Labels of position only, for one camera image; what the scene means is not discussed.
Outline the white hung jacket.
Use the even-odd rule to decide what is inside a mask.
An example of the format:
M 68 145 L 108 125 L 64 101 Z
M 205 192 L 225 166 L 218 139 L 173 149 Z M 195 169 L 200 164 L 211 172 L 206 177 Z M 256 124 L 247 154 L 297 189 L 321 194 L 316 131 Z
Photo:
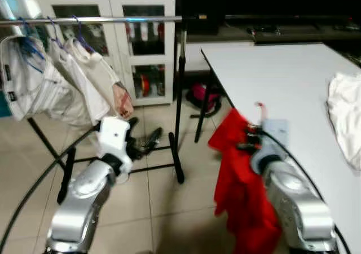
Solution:
M 63 78 L 54 68 L 43 42 L 33 37 L 45 61 L 42 74 L 27 65 L 21 57 L 20 41 L 23 36 L 9 36 L 0 41 L 0 78 L 8 109 L 20 121 L 36 113 L 48 112 L 58 106 L 68 92 Z

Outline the metal clothes rack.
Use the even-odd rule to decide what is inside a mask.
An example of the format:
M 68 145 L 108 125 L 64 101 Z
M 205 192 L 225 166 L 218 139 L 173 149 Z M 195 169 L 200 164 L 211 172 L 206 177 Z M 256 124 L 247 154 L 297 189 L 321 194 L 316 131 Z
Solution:
M 185 73 L 184 65 L 185 65 L 185 48 L 186 48 L 186 37 L 187 37 L 187 24 L 186 20 L 182 16 L 153 16 L 153 17 L 142 17 L 142 16 L 134 16 L 134 17 L 61 17 L 61 19 L 57 19 L 54 21 L 51 17 L 47 17 L 47 19 L 28 19 L 28 20 L 13 20 L 13 21 L 0 21 L 0 27 L 13 27 L 13 31 L 16 34 L 29 36 L 33 33 L 31 29 L 31 25 L 35 24 L 52 24 L 55 25 L 57 23 L 65 24 L 65 23 L 77 23 L 78 25 L 87 23 L 87 24 L 105 24 L 105 23 L 178 23 L 182 24 L 181 27 L 181 54 L 180 54 L 180 76 L 182 79 Z M 36 120 L 34 120 L 33 116 L 27 118 L 27 121 L 31 128 L 33 128 L 36 135 L 43 141 L 43 144 L 46 146 L 49 153 L 54 156 L 54 161 L 47 166 L 46 171 L 42 174 L 39 179 L 36 180 L 34 185 L 28 190 L 25 194 L 25 197 L 21 201 L 21 205 L 25 205 L 25 203 L 29 200 L 31 195 L 36 191 L 41 182 L 47 177 L 47 175 L 54 169 L 54 167 L 59 167 L 63 171 L 63 180 L 61 182 L 61 187 L 59 190 L 59 194 L 57 197 L 57 203 L 61 204 L 67 194 L 67 190 L 69 187 L 69 182 L 71 179 L 71 175 L 73 172 L 74 164 L 77 162 L 91 162 L 93 160 L 97 160 L 98 157 L 90 157 L 83 159 L 75 159 L 76 155 L 76 146 L 81 141 L 85 140 L 87 136 L 80 136 L 77 140 L 75 140 L 72 145 L 70 145 L 67 150 L 58 154 L 54 147 L 51 145 L 49 140 L 47 140 L 46 135 L 43 130 L 39 127 Z M 173 157 L 173 163 L 158 165 L 154 167 L 144 167 L 141 169 L 134 169 L 131 173 L 139 173 L 139 172 L 149 172 L 150 170 L 162 169 L 173 167 L 175 169 L 177 180 L 180 184 L 185 182 L 185 174 L 183 171 L 183 167 L 178 155 L 179 145 L 178 145 L 178 136 L 175 133 L 168 133 L 169 146 L 163 147 L 150 147 L 151 140 L 147 139 L 148 143 L 144 149 L 144 155 L 147 156 L 152 151 L 159 151 L 163 149 L 169 149 L 171 151 L 171 156 Z

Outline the cream hung shirt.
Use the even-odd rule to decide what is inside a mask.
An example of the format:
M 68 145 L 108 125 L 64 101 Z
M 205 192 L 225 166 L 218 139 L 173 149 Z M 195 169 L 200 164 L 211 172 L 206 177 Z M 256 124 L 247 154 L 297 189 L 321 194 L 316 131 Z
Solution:
M 88 79 L 76 59 L 57 41 L 50 44 L 49 55 L 52 63 L 71 85 L 72 105 L 64 116 L 74 126 L 95 125 L 111 114 L 110 104 L 101 96 L 95 85 Z

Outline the white glass-door cabinet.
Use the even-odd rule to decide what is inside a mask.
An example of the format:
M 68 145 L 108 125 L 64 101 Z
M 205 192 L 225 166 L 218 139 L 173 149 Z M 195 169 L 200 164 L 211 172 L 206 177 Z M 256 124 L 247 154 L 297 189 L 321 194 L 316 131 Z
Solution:
M 175 16 L 176 0 L 39 0 L 44 16 Z M 63 40 L 77 36 L 77 23 L 62 24 Z M 119 75 L 136 106 L 170 104 L 174 97 L 175 23 L 82 25 L 82 34 Z

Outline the red sports shirt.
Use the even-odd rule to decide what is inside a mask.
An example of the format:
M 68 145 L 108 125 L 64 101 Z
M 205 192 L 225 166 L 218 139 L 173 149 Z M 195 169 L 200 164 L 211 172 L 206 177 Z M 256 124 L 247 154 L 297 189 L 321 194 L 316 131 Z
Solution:
M 247 143 L 249 122 L 231 109 L 209 139 L 220 153 L 215 186 L 215 215 L 226 214 L 226 229 L 235 238 L 233 254 L 273 254 L 281 234 L 278 218 L 268 202 L 260 175 L 250 166 L 250 152 L 237 149 Z

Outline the large white table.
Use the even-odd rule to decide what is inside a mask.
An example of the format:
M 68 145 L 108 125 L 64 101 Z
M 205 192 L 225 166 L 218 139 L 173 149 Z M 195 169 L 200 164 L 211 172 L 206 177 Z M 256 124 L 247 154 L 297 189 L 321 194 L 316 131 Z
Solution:
M 361 254 L 361 180 L 345 159 L 328 118 L 328 84 L 336 73 L 359 73 L 357 65 L 323 44 L 202 48 L 233 107 L 252 122 L 266 107 L 285 119 L 287 148 L 330 207 L 351 254 Z

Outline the beige hung printed t-shirt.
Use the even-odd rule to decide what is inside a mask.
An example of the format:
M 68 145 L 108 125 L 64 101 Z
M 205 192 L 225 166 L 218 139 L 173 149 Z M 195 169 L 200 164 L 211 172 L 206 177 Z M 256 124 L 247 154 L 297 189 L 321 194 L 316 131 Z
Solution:
M 98 52 L 87 51 L 80 40 L 70 38 L 65 41 L 65 50 L 74 58 L 82 69 L 85 78 L 109 105 L 109 115 L 116 115 L 124 120 L 131 119 L 134 113 L 132 98 L 120 80 L 116 71 Z

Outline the pink and black bag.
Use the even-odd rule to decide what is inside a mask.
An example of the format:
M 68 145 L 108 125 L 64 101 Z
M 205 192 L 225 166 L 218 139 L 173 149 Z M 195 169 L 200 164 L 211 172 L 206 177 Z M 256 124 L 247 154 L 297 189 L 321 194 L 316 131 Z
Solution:
M 190 86 L 185 94 L 185 100 L 199 110 L 205 104 L 207 117 L 215 115 L 221 107 L 220 94 L 214 89 L 208 89 L 206 85 L 201 83 Z

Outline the white black-printed t-shirt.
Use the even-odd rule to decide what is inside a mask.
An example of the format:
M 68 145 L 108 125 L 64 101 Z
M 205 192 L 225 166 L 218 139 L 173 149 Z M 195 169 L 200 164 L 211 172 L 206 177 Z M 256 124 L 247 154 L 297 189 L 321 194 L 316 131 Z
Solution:
M 351 169 L 361 171 L 361 78 L 337 72 L 328 83 L 328 117 Z

